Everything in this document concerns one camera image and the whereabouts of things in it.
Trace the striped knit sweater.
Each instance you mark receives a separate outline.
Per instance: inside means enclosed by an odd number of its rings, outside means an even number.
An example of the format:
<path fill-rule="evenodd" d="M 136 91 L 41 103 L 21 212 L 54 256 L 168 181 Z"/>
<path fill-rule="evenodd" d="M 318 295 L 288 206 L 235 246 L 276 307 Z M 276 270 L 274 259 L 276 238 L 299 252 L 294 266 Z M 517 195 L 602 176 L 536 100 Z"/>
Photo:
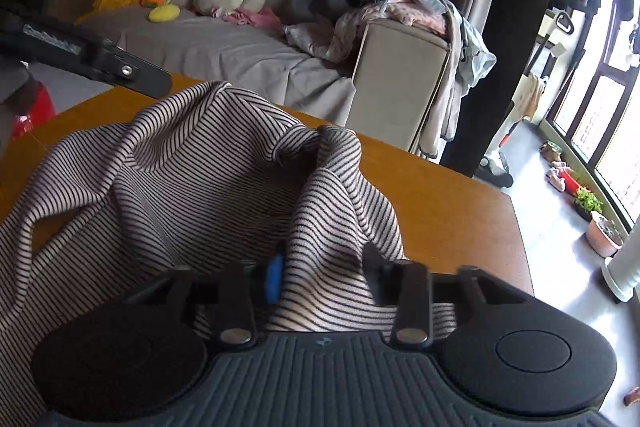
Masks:
<path fill-rule="evenodd" d="M 310 129 L 255 93 L 199 84 L 128 124 L 78 131 L 35 170 L 1 225 L 1 421 L 44 413 L 30 375 L 55 327 L 168 269 L 203 274 L 285 241 L 270 351 L 225 357 L 212 389 L 164 426 L 441 426 L 442 381 L 414 353 L 375 362 L 368 338 L 336 355 L 325 332 L 390 332 L 361 258 L 404 255 L 390 202 L 360 171 L 352 132 Z"/>

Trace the red stool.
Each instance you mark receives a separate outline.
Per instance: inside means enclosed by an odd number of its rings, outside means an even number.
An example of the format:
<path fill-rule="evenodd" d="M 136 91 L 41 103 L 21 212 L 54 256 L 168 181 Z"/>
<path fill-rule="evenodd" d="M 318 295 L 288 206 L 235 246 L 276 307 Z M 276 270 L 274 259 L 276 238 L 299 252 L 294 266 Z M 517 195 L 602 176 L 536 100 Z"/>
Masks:
<path fill-rule="evenodd" d="M 34 103 L 25 113 L 14 117 L 11 140 L 21 138 L 35 128 L 45 124 L 56 116 L 49 91 L 41 82 L 36 83 L 37 93 Z"/>

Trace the white orange vacuum cleaner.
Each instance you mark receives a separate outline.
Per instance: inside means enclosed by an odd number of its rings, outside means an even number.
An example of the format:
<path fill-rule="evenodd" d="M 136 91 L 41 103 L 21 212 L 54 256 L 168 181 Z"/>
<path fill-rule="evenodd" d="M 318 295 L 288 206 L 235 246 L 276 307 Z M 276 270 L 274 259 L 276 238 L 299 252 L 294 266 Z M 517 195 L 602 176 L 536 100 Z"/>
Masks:
<path fill-rule="evenodd" d="M 513 126 L 501 128 L 496 133 L 476 169 L 477 178 L 497 188 L 509 188 L 513 185 L 509 164 L 502 153 L 502 147 L 509 140 L 513 129 Z"/>

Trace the red bowl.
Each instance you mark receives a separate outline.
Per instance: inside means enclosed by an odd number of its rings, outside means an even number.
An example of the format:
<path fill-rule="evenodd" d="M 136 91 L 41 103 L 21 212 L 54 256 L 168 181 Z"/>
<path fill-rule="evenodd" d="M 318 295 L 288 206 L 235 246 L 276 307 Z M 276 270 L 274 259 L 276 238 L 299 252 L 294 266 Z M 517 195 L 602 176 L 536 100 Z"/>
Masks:
<path fill-rule="evenodd" d="M 564 181 L 565 192 L 575 196 L 577 191 L 582 187 L 574 178 L 570 169 L 560 169 L 559 177 Z"/>

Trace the green plant tray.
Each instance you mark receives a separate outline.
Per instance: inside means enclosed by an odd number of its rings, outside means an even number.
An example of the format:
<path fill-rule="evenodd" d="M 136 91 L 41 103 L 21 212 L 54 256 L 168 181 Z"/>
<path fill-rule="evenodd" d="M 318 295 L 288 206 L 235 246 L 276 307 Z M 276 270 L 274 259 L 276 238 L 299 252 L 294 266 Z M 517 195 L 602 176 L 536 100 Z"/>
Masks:
<path fill-rule="evenodd" d="M 591 215 L 594 212 L 602 212 L 602 206 L 603 202 L 589 191 L 587 187 L 578 187 L 574 198 L 574 208 L 582 219 L 590 221 Z"/>

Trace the beige sofa with grey cover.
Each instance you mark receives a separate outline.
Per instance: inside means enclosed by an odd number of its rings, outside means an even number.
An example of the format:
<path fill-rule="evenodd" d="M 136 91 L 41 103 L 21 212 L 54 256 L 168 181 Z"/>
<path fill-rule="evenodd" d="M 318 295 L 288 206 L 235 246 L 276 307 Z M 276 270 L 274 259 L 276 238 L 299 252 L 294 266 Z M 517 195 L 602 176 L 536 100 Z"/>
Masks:
<path fill-rule="evenodd" d="M 334 122 L 352 101 L 352 80 L 343 69 L 288 43 L 282 1 L 267 0 L 257 13 L 238 9 L 223 16 L 198 14 L 193 0 L 47 0 L 44 12 L 90 29 L 168 72 L 227 81 Z M 179 17 L 151 23 L 149 12 L 167 3 L 178 5 Z"/>

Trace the pink basin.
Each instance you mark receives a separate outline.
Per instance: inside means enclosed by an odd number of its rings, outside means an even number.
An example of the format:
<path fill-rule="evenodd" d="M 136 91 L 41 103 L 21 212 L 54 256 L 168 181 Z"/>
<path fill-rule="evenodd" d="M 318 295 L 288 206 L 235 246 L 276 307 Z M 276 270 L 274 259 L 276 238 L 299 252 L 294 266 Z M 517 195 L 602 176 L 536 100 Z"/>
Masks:
<path fill-rule="evenodd" d="M 591 248 L 604 259 L 614 256 L 624 243 L 614 223 L 596 210 L 591 213 L 586 237 Z"/>

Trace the white ribbed plant pot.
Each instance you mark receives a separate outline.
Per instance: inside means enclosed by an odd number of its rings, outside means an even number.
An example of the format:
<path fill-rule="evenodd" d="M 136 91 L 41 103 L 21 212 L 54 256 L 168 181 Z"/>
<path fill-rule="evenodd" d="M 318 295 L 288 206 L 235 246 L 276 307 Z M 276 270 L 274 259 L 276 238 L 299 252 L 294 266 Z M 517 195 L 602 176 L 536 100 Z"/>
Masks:
<path fill-rule="evenodd" d="M 634 297 L 640 281 L 639 222 L 631 229 L 622 248 L 604 260 L 601 273 L 608 289 L 621 303 L 628 303 Z"/>

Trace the grey neck pillow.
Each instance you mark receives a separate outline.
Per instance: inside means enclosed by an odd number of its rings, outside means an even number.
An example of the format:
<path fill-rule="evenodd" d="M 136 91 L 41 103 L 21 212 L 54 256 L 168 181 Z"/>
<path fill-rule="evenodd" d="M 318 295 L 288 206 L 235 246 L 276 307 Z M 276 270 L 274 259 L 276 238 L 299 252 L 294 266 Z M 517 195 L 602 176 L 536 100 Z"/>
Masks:
<path fill-rule="evenodd" d="M 335 24 L 349 10 L 346 0 L 283 0 L 280 5 L 281 20 L 285 25 L 315 23 L 320 20 Z"/>

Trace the dark curtain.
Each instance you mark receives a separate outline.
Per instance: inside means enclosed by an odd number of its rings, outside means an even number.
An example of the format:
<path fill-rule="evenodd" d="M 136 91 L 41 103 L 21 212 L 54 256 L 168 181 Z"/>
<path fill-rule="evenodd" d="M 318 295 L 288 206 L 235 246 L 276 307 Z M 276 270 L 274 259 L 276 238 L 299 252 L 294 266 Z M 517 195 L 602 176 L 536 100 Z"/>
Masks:
<path fill-rule="evenodd" d="M 448 143 L 440 165 L 474 176 L 480 158 L 506 116 L 511 96 L 549 0 L 491 0 L 483 38 L 497 64 L 462 98 L 458 129 Z"/>

